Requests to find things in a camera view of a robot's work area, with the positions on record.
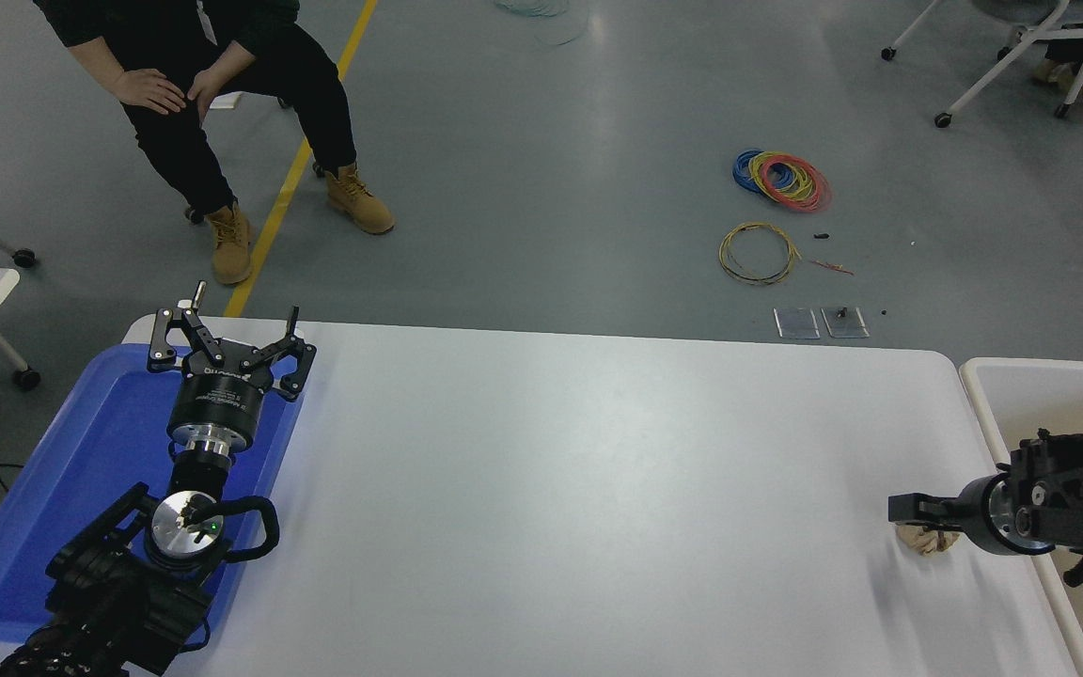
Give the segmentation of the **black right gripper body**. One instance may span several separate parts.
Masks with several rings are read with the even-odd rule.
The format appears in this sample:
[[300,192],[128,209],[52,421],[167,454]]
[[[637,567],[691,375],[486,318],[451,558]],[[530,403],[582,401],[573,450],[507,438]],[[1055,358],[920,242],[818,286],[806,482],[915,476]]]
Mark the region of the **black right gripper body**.
[[957,526],[976,547],[988,554],[999,554],[996,528],[990,528],[988,502],[997,489],[999,476],[969,481],[957,497]]

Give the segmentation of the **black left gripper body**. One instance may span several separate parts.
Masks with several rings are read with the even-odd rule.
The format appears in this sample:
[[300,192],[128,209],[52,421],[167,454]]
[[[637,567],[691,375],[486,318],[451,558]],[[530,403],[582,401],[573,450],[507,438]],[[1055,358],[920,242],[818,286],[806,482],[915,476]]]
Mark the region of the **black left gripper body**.
[[183,380],[168,420],[168,437],[188,441],[208,427],[223,429],[224,440],[253,441],[268,391],[274,385],[270,364],[255,356],[225,359],[214,366],[193,352],[181,364]]

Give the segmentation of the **person's left hand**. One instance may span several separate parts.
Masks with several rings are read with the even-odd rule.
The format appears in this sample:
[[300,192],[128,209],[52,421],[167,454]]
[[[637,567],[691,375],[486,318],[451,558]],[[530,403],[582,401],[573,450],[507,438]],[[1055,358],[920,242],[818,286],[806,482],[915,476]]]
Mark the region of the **person's left hand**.
[[195,78],[186,90],[186,99],[194,104],[197,125],[203,127],[208,110],[211,110],[216,96],[222,93],[224,81],[222,71],[218,71],[214,66],[195,74]]

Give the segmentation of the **person's right hand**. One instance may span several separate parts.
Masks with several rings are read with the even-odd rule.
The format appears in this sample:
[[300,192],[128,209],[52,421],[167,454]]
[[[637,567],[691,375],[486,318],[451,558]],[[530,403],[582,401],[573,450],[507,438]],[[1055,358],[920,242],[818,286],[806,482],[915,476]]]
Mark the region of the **person's right hand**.
[[171,115],[186,108],[183,91],[155,69],[122,71],[107,89],[118,102],[159,115]]

